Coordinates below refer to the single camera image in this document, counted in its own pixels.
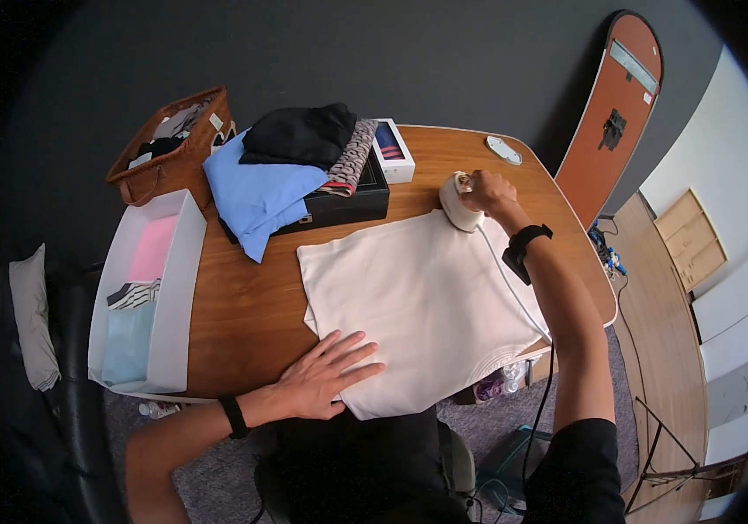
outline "wooden floor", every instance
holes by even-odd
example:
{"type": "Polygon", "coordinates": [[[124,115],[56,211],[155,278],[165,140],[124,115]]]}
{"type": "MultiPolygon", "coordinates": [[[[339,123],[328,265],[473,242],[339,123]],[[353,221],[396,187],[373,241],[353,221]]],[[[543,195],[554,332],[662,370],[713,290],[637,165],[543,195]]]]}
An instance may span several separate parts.
{"type": "MultiPolygon", "coordinates": [[[[629,278],[620,276],[613,282],[617,292],[627,282],[619,297],[619,314],[613,325],[624,356],[631,395],[648,404],[702,464],[707,434],[704,372],[683,288],[638,194],[616,214],[616,225],[619,234],[606,235],[607,245],[619,253],[629,278]]],[[[610,221],[602,221],[599,226],[602,231],[613,231],[610,221]]],[[[641,471],[657,422],[646,415],[639,403],[634,402],[634,411],[641,471]]],[[[656,471],[670,471],[691,466],[679,446],[663,432],[652,467],[656,471]]],[[[673,486],[644,483],[633,507],[640,507],[673,486]]],[[[636,483],[625,492],[626,503],[635,487],[636,483]]],[[[695,521],[707,489],[704,481],[691,480],[680,490],[631,515],[627,522],[695,521]]]]}

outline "wooden table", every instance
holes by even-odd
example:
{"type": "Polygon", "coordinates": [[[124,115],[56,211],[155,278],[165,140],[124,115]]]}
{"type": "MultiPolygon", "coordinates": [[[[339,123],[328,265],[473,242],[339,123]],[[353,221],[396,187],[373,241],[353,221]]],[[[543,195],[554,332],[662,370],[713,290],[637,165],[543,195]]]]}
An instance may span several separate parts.
{"type": "MultiPolygon", "coordinates": [[[[307,298],[296,248],[440,209],[438,190],[454,171],[489,169],[510,180],[528,215],[554,231],[554,244],[584,279],[601,320],[605,325],[612,323],[616,317],[615,295],[589,238],[528,146],[501,136],[523,155],[523,164],[513,166],[485,146],[487,133],[414,126],[400,126],[400,132],[416,162],[415,173],[412,183],[390,187],[384,220],[272,237],[263,264],[256,264],[240,246],[233,246],[225,238],[214,206],[206,210],[208,230],[190,320],[186,396],[216,398],[275,382],[318,341],[303,322],[307,298]]],[[[545,350],[545,343],[538,342],[521,358],[545,350]]]]}

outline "white device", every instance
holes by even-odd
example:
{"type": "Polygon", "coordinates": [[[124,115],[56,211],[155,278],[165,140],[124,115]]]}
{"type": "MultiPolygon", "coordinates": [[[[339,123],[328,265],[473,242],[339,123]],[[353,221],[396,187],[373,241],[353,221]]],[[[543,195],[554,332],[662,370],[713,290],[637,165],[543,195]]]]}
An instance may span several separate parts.
{"type": "Polygon", "coordinates": [[[450,222],[468,233],[473,233],[485,221],[485,214],[481,211],[471,211],[464,207],[459,200],[459,195],[473,191],[470,175],[463,171],[456,171],[438,191],[443,212],[447,214],[450,222]]]}
{"type": "Polygon", "coordinates": [[[531,321],[537,332],[549,344],[551,344],[552,337],[549,336],[546,330],[540,327],[540,324],[538,324],[531,313],[528,312],[528,309],[526,309],[523,301],[520,300],[516,291],[514,291],[514,287],[508,280],[506,267],[502,266],[502,258],[496,256],[496,251],[494,251],[493,246],[491,245],[491,239],[487,237],[485,230],[481,226],[485,221],[485,214],[481,211],[471,211],[467,209],[464,207],[464,204],[461,203],[461,200],[459,200],[460,194],[470,193],[471,191],[473,191],[473,179],[471,179],[470,175],[463,171],[456,171],[453,173],[453,175],[444,182],[443,186],[441,186],[441,189],[438,191],[438,198],[441,200],[441,207],[443,208],[444,214],[447,215],[447,218],[450,219],[450,223],[452,223],[457,229],[468,233],[473,233],[474,231],[479,230],[481,235],[484,236],[485,244],[487,244],[488,249],[491,250],[491,256],[493,257],[494,262],[496,262],[496,267],[499,269],[499,273],[502,275],[502,279],[505,281],[508,290],[511,291],[512,295],[514,295],[516,303],[520,304],[520,308],[522,308],[526,313],[526,317],[531,321]]]}
{"type": "Polygon", "coordinates": [[[505,160],[505,162],[513,165],[520,165],[523,163],[523,156],[511,149],[511,146],[502,141],[501,138],[487,137],[485,138],[485,144],[487,144],[487,147],[495,152],[500,159],[505,160]]]}

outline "wicker basket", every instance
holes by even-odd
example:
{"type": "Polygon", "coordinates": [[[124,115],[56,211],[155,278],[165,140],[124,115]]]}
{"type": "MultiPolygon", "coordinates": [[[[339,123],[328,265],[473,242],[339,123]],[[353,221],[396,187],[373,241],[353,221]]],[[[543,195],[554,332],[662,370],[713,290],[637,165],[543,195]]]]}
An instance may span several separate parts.
{"type": "Polygon", "coordinates": [[[222,132],[223,137],[227,137],[233,129],[234,122],[225,99],[225,88],[222,86],[175,101],[157,110],[136,133],[109,170],[107,182],[117,187],[123,201],[129,205],[144,205],[159,194],[188,189],[196,204],[203,210],[211,204],[211,187],[202,169],[202,162],[211,154],[216,134],[222,132]],[[202,103],[208,97],[211,97],[211,103],[178,148],[127,169],[129,162],[138,155],[138,147],[152,139],[153,133],[165,117],[172,117],[178,111],[202,103]]]}

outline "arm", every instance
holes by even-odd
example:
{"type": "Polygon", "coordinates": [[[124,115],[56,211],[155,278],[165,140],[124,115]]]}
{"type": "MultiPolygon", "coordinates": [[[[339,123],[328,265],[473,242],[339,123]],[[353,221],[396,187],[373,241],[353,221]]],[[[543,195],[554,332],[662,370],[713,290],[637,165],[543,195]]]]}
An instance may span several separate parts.
{"type": "MultiPolygon", "coordinates": [[[[293,364],[271,386],[264,386],[236,398],[247,427],[289,417],[328,419],[345,410],[343,403],[331,403],[352,384],[375,375],[385,367],[369,364],[343,374],[377,350],[368,343],[354,351],[365,338],[356,332],[340,341],[334,331],[293,364]]],[[[144,522],[190,522],[188,513],[173,487],[173,472],[199,457],[227,437],[232,426],[219,403],[202,404],[149,423],[127,443],[126,476],[130,516],[135,524],[144,522]]]]}
{"type": "MultiPolygon", "coordinates": [[[[473,192],[462,195],[464,204],[484,211],[509,236],[533,224],[516,202],[516,189],[500,175],[482,170],[472,177],[473,192]]],[[[558,357],[554,430],[585,418],[615,423],[607,338],[589,291],[545,236],[528,243],[524,263],[558,357]]]]}

